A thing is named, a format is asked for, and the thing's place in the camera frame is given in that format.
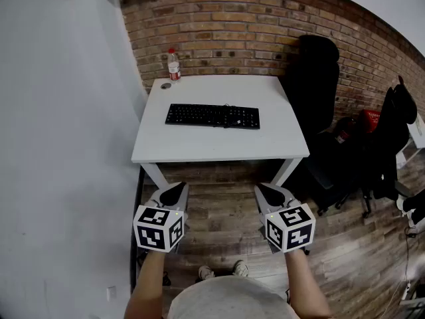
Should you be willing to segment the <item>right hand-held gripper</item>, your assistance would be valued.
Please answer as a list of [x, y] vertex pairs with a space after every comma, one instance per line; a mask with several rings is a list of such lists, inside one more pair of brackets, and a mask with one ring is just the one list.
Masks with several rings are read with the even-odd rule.
[[254, 193], [260, 221], [260, 232], [273, 253], [288, 253], [312, 244], [315, 216], [307, 203], [301, 204], [292, 193], [271, 183], [259, 183]]

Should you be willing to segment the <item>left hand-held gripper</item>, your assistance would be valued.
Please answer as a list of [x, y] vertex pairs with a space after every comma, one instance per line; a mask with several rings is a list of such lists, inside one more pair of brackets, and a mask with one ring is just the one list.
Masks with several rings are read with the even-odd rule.
[[[137, 245], [150, 251], [170, 253], [185, 234], [189, 185], [178, 182], [158, 189], [133, 218]], [[171, 207], [172, 210], [160, 207]]]

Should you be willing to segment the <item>black keyboard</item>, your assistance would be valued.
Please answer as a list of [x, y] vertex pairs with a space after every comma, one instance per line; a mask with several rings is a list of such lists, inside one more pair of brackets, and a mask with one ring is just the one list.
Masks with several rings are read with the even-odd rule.
[[205, 126], [259, 130], [257, 108], [207, 104], [171, 104], [165, 123], [168, 125]]

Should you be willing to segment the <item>person's left forearm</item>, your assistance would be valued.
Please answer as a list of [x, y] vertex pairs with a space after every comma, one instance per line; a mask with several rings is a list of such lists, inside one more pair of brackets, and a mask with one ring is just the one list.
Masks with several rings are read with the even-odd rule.
[[162, 319], [165, 253], [150, 251], [139, 272], [124, 319]]

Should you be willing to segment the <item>person's right forearm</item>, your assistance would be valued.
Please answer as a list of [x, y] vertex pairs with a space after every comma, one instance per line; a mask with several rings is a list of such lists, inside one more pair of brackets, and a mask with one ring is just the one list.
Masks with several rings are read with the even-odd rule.
[[285, 254], [288, 272], [290, 305], [300, 319], [331, 319], [333, 317], [301, 249]]

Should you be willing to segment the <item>white table leg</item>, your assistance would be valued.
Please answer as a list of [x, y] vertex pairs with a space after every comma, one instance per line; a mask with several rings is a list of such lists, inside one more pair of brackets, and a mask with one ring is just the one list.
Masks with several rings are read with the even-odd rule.
[[159, 189], [169, 186], [156, 163], [141, 163], [141, 167]]
[[301, 158], [285, 159], [281, 168], [278, 170], [275, 177], [273, 178], [272, 184], [282, 186], [282, 184], [294, 172], [300, 161]]

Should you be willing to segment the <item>person's right shoe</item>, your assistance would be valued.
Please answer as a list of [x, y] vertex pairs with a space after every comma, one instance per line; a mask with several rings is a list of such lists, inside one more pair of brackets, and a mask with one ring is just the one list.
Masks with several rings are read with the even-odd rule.
[[247, 277], [249, 275], [248, 265], [243, 260], [236, 261], [233, 266], [232, 274], [234, 276]]

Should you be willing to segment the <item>person's grey shirt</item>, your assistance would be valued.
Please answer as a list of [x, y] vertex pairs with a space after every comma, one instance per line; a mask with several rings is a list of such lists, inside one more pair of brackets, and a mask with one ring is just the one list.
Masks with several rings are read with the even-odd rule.
[[176, 296], [167, 319], [299, 319], [278, 293], [243, 276], [198, 282]]

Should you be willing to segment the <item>black office chair with headrest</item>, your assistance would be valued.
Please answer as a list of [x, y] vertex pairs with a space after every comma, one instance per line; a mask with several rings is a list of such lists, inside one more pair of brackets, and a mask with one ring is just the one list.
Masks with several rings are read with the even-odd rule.
[[339, 50], [333, 41], [302, 35], [299, 54], [280, 79], [309, 150], [285, 185], [314, 200], [318, 215], [343, 196], [337, 163], [343, 147], [328, 130], [334, 117], [338, 60]]

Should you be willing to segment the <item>clear red-capped water bottle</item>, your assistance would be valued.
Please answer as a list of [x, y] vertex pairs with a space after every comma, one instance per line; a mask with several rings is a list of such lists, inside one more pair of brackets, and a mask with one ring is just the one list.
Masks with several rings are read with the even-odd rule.
[[172, 82], [177, 82], [181, 78], [181, 70], [178, 56], [175, 49], [169, 49], [167, 57], [167, 67], [169, 78]]

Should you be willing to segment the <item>black chair with dark jacket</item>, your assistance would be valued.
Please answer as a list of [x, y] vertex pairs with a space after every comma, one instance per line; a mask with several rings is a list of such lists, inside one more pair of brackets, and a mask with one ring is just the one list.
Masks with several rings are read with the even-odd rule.
[[371, 213], [371, 199], [386, 197], [396, 201], [400, 195], [412, 195], [398, 181], [396, 155], [408, 143], [408, 125], [416, 121], [417, 107], [403, 78], [398, 79], [399, 83], [386, 93], [375, 130], [363, 140], [360, 186], [367, 208], [364, 218]]

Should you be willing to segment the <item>white table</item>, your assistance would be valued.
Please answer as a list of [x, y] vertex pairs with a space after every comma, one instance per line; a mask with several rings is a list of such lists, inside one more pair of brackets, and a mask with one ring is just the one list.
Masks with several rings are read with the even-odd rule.
[[[396, 168], [402, 169], [409, 163], [421, 150], [425, 149], [425, 123], [421, 115], [417, 114], [416, 120], [413, 124], [408, 125], [409, 139], [407, 144], [396, 155]], [[414, 151], [410, 152], [407, 156], [404, 150], [411, 144], [414, 144]]]

